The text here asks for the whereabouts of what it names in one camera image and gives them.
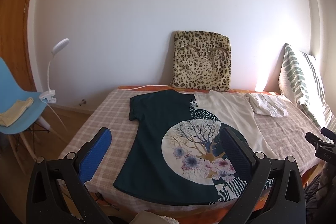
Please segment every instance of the silver bolt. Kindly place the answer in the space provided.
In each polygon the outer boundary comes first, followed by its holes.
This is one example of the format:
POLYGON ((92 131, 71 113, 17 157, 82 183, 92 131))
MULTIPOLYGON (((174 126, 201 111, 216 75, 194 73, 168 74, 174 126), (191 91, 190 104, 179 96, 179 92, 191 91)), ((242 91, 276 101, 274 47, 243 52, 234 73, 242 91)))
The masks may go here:
POLYGON ((74 157, 76 157, 76 154, 73 153, 73 152, 71 152, 71 153, 69 153, 69 154, 67 155, 67 159, 68 159, 68 160, 72 160, 74 157))
POLYGON ((293 156, 288 156, 288 160, 289 160, 290 162, 295 162, 295 158, 294 158, 293 156))
POLYGON ((41 162, 43 162, 43 160, 44 160, 44 157, 38 157, 38 158, 36 159, 36 162, 37 162, 38 164, 40 164, 41 162))
POLYGON ((257 153, 256 153, 256 156, 257 156, 257 158, 259 158, 259 159, 263 159, 263 158, 265 158, 265 155, 264 155, 264 153, 262 153, 262 152, 257 152, 257 153))

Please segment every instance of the leopard print cushion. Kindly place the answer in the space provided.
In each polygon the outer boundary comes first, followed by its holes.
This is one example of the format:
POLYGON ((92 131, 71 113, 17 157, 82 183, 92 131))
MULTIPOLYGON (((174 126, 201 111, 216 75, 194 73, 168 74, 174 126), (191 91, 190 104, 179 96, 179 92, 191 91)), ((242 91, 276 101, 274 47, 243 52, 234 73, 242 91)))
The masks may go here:
POLYGON ((214 32, 175 32, 173 87, 227 91, 230 77, 231 47, 227 37, 214 32))

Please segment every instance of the folded yellow towel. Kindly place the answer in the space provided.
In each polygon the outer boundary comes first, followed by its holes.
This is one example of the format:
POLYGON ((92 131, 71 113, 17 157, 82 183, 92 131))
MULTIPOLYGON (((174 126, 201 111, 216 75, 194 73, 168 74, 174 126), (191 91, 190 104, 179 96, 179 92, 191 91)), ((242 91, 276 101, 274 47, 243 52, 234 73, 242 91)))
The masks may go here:
POLYGON ((0 126, 9 127, 31 106, 34 102, 32 97, 25 101, 17 100, 7 111, 0 113, 0 126))

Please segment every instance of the baseboard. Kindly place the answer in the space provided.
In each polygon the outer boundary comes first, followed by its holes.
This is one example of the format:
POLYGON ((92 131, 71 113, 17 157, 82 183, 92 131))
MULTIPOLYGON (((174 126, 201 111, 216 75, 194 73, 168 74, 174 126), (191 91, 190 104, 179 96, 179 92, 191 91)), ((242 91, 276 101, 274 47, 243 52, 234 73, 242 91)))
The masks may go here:
POLYGON ((75 112, 79 112, 79 113, 85 113, 85 114, 92 114, 94 111, 93 110, 88 110, 88 109, 80 109, 80 108, 75 108, 75 107, 68 107, 68 106, 61 106, 58 104, 52 104, 52 107, 57 107, 60 109, 64 109, 64 110, 70 110, 70 111, 75 111, 75 112))

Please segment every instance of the plaid tablecloth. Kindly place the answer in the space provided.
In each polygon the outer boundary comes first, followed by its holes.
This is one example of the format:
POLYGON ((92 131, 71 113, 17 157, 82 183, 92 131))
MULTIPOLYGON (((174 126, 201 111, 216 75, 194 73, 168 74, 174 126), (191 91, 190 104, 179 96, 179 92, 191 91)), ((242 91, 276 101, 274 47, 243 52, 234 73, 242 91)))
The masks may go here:
MULTIPOLYGON (((214 210, 230 205, 232 202, 218 202, 213 205, 200 206, 161 205, 135 198, 113 187, 113 183, 131 150, 138 129, 138 121, 128 119, 129 99, 145 93, 149 93, 149 91, 122 89, 112 91, 76 133, 59 158, 63 158, 69 152, 77 152, 85 142, 92 139, 101 127, 107 127, 112 132, 112 144, 92 180, 85 183, 90 192, 99 192, 104 198, 114 201, 115 204, 126 207, 133 212, 144 210, 154 210, 156 212, 185 212, 195 209, 214 210)), ((319 159, 314 156, 313 146, 305 140, 305 133, 310 131, 323 141, 326 139, 298 108, 288 100, 285 100, 285 103, 288 106, 288 117, 273 118, 255 114, 255 120, 265 140, 278 158, 284 159, 288 155, 293 155, 302 175, 319 163, 319 159)))

